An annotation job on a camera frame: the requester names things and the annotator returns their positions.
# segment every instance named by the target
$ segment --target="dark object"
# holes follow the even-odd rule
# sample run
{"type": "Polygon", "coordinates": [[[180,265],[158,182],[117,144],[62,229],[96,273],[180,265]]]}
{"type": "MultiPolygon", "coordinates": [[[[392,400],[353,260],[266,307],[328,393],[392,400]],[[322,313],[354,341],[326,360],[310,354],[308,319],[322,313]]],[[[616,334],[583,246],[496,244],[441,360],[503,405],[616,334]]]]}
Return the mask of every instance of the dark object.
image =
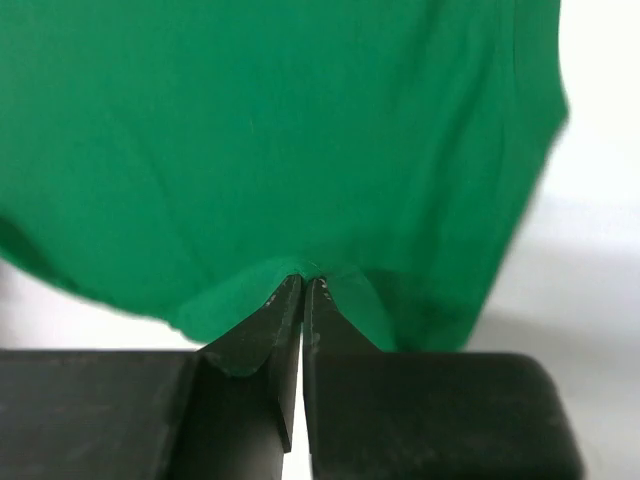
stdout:
{"type": "Polygon", "coordinates": [[[556,390],[509,354],[382,353],[307,290],[304,396],[316,480],[577,480],[556,390]]]}
{"type": "Polygon", "coordinates": [[[302,279],[191,352],[0,353],[1,480],[279,479],[302,279]]]}

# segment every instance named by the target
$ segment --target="green shirt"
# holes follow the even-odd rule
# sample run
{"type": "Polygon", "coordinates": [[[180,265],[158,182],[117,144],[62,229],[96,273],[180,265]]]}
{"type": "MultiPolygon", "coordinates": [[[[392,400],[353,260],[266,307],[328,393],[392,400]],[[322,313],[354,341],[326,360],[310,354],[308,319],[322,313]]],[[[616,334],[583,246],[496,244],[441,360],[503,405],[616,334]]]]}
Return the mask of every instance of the green shirt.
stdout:
{"type": "Polygon", "coordinates": [[[324,275],[462,345],[565,117],[559,0],[4,0],[0,253],[208,342],[324,275]]]}

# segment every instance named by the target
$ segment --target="white background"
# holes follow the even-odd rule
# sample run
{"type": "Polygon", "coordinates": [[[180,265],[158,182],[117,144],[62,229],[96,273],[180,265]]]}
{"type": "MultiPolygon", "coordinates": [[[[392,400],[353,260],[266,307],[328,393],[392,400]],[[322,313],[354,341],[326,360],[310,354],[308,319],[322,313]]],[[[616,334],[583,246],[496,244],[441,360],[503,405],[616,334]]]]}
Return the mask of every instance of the white background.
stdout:
{"type": "MultiPolygon", "coordinates": [[[[564,0],[571,107],[470,349],[556,379],[592,480],[640,478],[640,1],[564,0]]],[[[0,265],[0,346],[194,348],[0,265]]],[[[285,480],[309,477],[302,398],[285,480]]]]}

